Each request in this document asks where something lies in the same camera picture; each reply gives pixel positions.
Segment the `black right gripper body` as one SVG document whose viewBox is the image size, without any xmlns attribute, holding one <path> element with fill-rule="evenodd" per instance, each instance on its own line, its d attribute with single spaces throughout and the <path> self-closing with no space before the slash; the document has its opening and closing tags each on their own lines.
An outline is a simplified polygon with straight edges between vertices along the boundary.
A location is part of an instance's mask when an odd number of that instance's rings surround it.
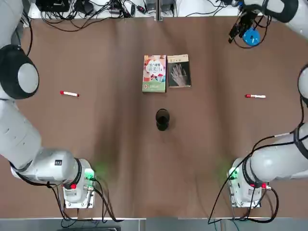
<svg viewBox="0 0 308 231">
<path fill-rule="evenodd" d="M 258 16 L 257 10 L 242 10 L 240 14 L 240 24 L 252 24 Z"/>
</svg>

